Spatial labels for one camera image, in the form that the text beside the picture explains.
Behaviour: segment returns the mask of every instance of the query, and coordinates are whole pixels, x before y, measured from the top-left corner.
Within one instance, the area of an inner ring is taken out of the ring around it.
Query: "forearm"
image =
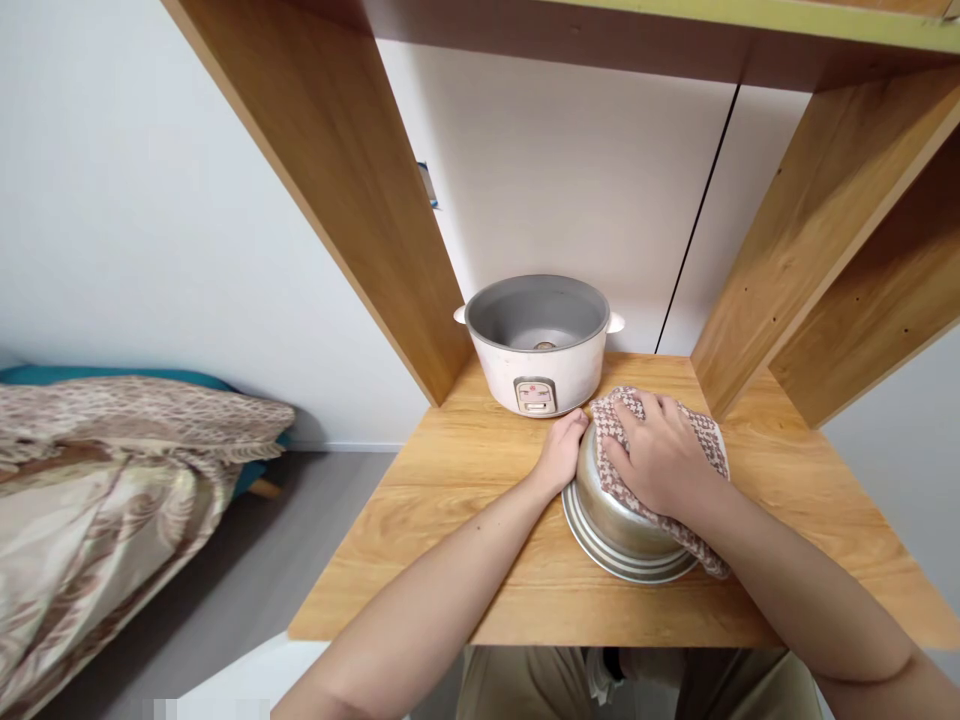
[[[690,512],[685,522],[730,564],[814,675],[878,682],[919,652],[853,577],[732,486],[718,483]]]
[[[553,496],[526,479],[398,575],[290,690],[274,717],[319,717],[321,703],[361,717],[409,712],[483,617]]]

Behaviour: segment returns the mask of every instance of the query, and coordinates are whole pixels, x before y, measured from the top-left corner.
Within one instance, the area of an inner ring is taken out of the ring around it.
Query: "cloth towel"
[[[620,398],[630,412],[642,420],[644,418],[643,403],[634,396],[633,391],[635,389],[632,387],[616,387],[609,395],[599,397],[590,403],[593,422],[597,426],[597,469],[600,473],[600,487],[604,492],[616,498],[625,508],[642,515],[676,540],[681,547],[700,561],[704,570],[710,575],[725,578],[730,574],[730,566],[707,545],[703,538],[686,525],[666,515],[658,515],[641,503],[637,496],[630,491],[630,488],[624,484],[620,478],[620,473],[613,467],[613,463],[610,462],[606,451],[603,449],[603,438],[609,436],[613,437],[629,452],[630,444],[627,442],[627,436],[623,432],[623,426],[620,424],[620,418],[617,417],[613,403],[617,398]],[[720,444],[720,427],[714,422],[713,418],[693,412],[684,407],[682,403],[680,403],[680,410],[690,420],[707,460],[725,480],[729,481],[730,468]]]

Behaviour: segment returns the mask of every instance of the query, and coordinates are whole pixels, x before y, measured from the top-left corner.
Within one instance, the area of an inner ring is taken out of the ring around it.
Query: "shelf top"
[[[609,353],[598,392],[616,385],[707,412],[689,358]],[[498,405],[473,357],[387,471],[290,636],[331,640],[403,568],[529,472],[549,426]],[[960,647],[960,621],[769,372],[721,429],[737,487],[846,568],[920,645]],[[577,545],[557,498],[471,642],[757,647],[779,639],[733,578],[714,580],[699,566],[659,586],[609,575]]]
[[[960,62],[946,0],[290,1],[378,38],[787,90]]]

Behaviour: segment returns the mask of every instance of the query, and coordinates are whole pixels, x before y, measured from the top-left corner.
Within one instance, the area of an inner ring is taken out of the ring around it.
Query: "khaki pants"
[[[821,718],[813,677],[787,650],[691,649],[684,660],[677,720]],[[458,720],[587,720],[595,707],[580,648],[467,648]]]

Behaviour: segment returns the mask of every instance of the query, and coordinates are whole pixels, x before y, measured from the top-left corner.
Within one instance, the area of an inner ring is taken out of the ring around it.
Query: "wooden table surface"
[[[689,358],[609,353],[598,393],[635,385],[707,412]],[[522,478],[550,421],[493,400],[476,357],[427,411],[290,625],[331,640],[424,551]],[[922,646],[960,647],[960,621],[836,451],[764,371],[721,425],[732,482],[854,575]],[[570,533],[560,499],[534,528],[472,642],[736,646],[779,639],[744,589],[700,567],[666,585],[620,580]]]

